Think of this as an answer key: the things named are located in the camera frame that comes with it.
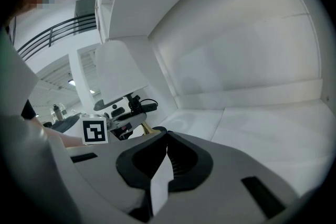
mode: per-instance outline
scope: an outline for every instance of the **white floor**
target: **white floor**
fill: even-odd
[[[178,109],[160,126],[242,150],[299,195],[321,183],[335,149],[336,120],[321,100],[224,111]]]

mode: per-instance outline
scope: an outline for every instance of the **balcony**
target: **balcony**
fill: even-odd
[[[42,31],[20,47],[18,53],[25,61],[27,61],[43,49],[50,48],[65,38],[94,29],[97,29],[94,13],[78,16]]]

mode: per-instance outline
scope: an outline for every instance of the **black slot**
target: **black slot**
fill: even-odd
[[[257,177],[246,177],[241,182],[268,219],[285,210],[285,206]]]
[[[168,140],[167,153],[173,166],[174,178],[184,176],[198,161],[196,152],[176,139]]]
[[[78,163],[78,162],[87,161],[88,159],[93,159],[96,157],[98,156],[95,153],[88,153],[88,154],[71,157],[71,160],[73,161],[73,163]]]
[[[166,136],[156,140],[144,149],[136,152],[132,161],[134,166],[152,179],[167,154]]]

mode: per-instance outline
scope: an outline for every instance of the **black cable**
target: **black cable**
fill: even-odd
[[[142,103],[143,101],[153,101],[153,102],[155,102],[156,103],[156,105],[157,106],[159,106],[159,103],[158,102],[156,102],[155,100],[153,100],[153,99],[143,99],[143,100],[141,100],[140,101],[140,103]]]

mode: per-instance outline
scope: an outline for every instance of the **black strip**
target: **black strip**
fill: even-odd
[[[246,177],[241,182],[243,182],[268,219],[285,210],[285,206],[257,177]]]
[[[73,161],[73,163],[78,163],[78,162],[87,161],[88,159],[93,159],[96,157],[98,156],[95,153],[88,153],[88,154],[71,157],[71,160]]]

